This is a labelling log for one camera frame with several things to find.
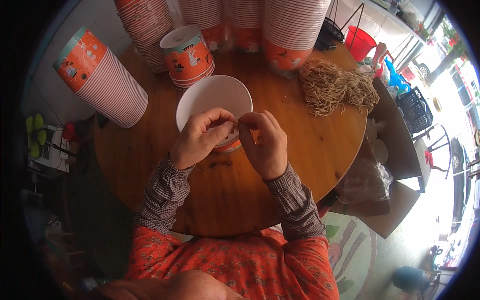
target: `person's right hand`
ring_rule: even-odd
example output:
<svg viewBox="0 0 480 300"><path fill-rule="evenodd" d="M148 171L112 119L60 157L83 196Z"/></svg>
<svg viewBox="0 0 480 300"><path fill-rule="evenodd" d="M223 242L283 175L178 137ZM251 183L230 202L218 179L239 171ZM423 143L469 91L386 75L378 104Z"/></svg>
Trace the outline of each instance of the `person's right hand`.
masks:
<svg viewBox="0 0 480 300"><path fill-rule="evenodd" d="M249 112L239 119L240 142L248 160L264 180L280 177L287 169L287 134L268 111ZM250 130L258 130L255 143Z"/></svg>

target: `checkered sleeve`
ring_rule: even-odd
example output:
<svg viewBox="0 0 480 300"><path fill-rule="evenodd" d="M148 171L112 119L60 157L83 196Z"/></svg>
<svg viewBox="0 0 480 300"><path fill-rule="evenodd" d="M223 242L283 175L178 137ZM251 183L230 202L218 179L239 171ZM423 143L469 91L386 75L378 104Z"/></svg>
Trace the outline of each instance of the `checkered sleeve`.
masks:
<svg viewBox="0 0 480 300"><path fill-rule="evenodd" d="M325 237L325 225L318 217L312 191L301 183L290 163L282 176L264 182L276 200L286 240Z"/></svg>
<svg viewBox="0 0 480 300"><path fill-rule="evenodd" d="M135 213L135 223L169 234L177 208L183 205L190 192L187 178L194 167L179 170L167 154L148 181L144 201Z"/></svg>

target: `plastic bucket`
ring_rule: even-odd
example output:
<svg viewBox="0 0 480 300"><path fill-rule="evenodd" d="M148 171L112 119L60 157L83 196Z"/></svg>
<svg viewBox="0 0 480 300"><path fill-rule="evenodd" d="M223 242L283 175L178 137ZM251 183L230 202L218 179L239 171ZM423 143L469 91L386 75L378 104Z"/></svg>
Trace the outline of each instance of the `plastic bucket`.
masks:
<svg viewBox="0 0 480 300"><path fill-rule="evenodd" d="M357 30L357 35L355 36L355 39L353 39L356 29L356 26L348 27L347 38L345 39L345 46L347 47L347 49L350 49L350 53L355 59L355 61L361 61L367 56L368 52L370 52L373 47L377 46L377 43L368 33L361 30L360 28Z"/></svg>

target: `paper bowl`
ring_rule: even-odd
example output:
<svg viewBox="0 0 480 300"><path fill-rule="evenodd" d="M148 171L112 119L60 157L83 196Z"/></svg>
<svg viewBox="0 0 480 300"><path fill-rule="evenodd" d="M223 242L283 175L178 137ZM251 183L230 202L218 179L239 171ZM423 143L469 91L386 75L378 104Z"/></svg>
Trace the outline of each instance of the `paper bowl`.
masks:
<svg viewBox="0 0 480 300"><path fill-rule="evenodd" d="M181 132L188 118L195 113L221 107L233 114L235 119L253 111L252 97L247 87L238 79L226 75L213 75L197 81L181 97L177 106L177 128ZM220 148L239 139L238 131L217 144Z"/></svg>

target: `wooden table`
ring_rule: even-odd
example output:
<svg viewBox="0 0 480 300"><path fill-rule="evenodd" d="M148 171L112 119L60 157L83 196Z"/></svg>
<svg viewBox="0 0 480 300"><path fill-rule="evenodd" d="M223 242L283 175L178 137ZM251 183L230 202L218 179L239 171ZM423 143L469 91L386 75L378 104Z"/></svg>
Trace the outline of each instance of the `wooden table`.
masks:
<svg viewBox="0 0 480 300"><path fill-rule="evenodd" d="M357 67L343 46L312 55L345 70ZM349 104L340 114L315 117L306 106L298 79L286 79L268 70L263 53L215 53L214 74L238 78L249 89L253 111L270 111L288 135L288 160L308 185L315 201L343 177L361 145L366 110ZM175 111L182 91L167 73L154 74L130 47L120 61L148 93L142 119L130 129L109 122L96 125L95 150L111 189L131 210L143 200L144 188L158 162L179 132ZM177 210L173 230L191 235L228 236L277 224L273 199L250 165L243 148L229 154L211 153L189 177L190 195Z"/></svg>

